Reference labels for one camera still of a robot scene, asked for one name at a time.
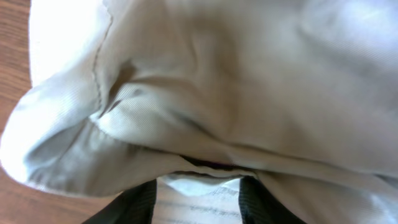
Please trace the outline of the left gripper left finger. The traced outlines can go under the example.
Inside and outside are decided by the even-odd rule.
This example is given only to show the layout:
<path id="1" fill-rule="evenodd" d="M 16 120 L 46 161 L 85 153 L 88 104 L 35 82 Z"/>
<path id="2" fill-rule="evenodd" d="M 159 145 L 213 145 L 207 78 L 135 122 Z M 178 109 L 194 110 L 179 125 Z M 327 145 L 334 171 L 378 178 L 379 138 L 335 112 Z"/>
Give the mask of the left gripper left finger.
<path id="1" fill-rule="evenodd" d="M 125 190 L 82 224 L 151 224 L 156 196 L 154 179 Z"/>

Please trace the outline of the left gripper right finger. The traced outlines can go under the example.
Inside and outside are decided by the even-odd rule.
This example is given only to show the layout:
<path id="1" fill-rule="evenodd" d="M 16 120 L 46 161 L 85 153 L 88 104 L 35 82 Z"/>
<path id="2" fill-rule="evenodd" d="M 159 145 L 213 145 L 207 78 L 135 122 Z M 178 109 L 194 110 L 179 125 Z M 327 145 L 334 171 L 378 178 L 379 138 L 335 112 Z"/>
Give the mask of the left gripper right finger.
<path id="1" fill-rule="evenodd" d="M 305 224 L 253 177 L 240 180 L 238 201 L 243 224 Z"/>

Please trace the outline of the beige khaki shorts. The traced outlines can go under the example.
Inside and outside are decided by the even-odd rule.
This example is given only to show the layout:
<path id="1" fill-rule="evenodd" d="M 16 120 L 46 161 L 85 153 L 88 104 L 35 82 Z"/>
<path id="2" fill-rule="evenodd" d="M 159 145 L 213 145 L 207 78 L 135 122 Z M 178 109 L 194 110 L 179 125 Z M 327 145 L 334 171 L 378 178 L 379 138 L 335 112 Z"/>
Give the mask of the beige khaki shorts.
<path id="1" fill-rule="evenodd" d="M 32 1 L 17 182 L 107 197 L 258 180 L 305 223 L 397 222 L 396 1 Z"/>

